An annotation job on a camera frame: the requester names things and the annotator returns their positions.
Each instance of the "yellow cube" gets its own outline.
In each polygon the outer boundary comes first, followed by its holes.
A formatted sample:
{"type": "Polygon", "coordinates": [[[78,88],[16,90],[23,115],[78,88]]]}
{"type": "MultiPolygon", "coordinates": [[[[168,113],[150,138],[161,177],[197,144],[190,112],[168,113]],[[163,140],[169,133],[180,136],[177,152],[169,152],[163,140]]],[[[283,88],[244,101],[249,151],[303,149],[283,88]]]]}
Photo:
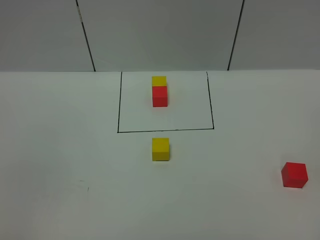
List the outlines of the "yellow cube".
{"type": "Polygon", "coordinates": [[[152,76],[152,87],[165,87],[167,86],[166,76],[152,76]]]}
{"type": "Polygon", "coordinates": [[[152,161],[169,161],[169,138],[152,138],[152,161]]]}

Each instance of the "wooden block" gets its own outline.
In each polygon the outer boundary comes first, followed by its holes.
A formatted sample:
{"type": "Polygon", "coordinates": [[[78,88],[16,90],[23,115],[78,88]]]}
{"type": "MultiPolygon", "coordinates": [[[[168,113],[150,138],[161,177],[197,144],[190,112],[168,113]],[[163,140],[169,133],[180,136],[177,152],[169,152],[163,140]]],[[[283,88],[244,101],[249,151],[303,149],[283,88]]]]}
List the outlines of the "wooden block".
{"type": "Polygon", "coordinates": [[[169,161],[169,138],[152,138],[152,161],[169,161]]]}
{"type": "Polygon", "coordinates": [[[168,89],[166,86],[152,87],[152,105],[153,107],[168,106],[168,89]]]}
{"type": "Polygon", "coordinates": [[[304,163],[286,162],[281,170],[284,187],[303,188],[308,181],[307,168],[304,163]]]}
{"type": "Polygon", "coordinates": [[[167,77],[166,76],[152,76],[152,87],[166,87],[167,77]]]}

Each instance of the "red cube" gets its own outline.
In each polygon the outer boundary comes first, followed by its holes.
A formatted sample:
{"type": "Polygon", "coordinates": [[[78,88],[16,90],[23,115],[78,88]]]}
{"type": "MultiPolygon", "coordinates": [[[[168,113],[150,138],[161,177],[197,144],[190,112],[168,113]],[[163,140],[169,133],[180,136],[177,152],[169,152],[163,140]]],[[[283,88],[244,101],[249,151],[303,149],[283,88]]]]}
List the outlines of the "red cube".
{"type": "Polygon", "coordinates": [[[167,86],[152,87],[152,103],[154,107],[168,106],[168,90],[167,86]]]}
{"type": "Polygon", "coordinates": [[[307,168],[304,163],[286,162],[281,170],[284,187],[299,188],[308,181],[307,168]]]}

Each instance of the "white wall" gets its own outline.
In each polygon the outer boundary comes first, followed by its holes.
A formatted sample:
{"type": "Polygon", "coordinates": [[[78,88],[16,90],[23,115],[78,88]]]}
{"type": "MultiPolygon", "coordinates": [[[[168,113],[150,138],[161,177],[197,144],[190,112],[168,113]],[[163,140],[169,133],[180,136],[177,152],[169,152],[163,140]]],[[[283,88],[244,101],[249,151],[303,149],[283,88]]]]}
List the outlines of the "white wall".
{"type": "Polygon", "coordinates": [[[318,0],[246,0],[230,69],[320,69],[319,23],[318,0]]]}
{"type": "Polygon", "coordinates": [[[93,71],[75,0],[2,0],[0,71],[93,71]]]}
{"type": "Polygon", "coordinates": [[[241,0],[79,0],[98,71],[226,70],[241,0]]]}

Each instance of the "black rectangle outline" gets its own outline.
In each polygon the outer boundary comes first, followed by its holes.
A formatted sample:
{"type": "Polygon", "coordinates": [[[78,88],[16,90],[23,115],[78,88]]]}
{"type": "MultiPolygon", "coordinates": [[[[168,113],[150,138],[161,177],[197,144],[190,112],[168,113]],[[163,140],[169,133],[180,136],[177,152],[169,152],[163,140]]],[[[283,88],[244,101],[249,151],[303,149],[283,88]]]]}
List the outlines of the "black rectangle outline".
{"type": "Polygon", "coordinates": [[[174,132],[174,131],[195,131],[195,130],[214,130],[214,116],[212,112],[212,104],[211,104],[211,95],[210,95],[210,86],[209,86],[209,76],[208,72],[206,71],[206,81],[208,85],[208,95],[209,95],[209,102],[210,102],[210,111],[211,111],[211,119],[212,119],[212,128],[190,128],[190,129],[167,129],[167,130],[145,130],[145,131],[119,131],[120,125],[120,107],[121,107],[121,90],[122,90],[122,73],[120,77],[120,97],[119,97],[119,113],[118,113],[118,134],[128,134],[128,133],[152,133],[152,132],[174,132]]]}

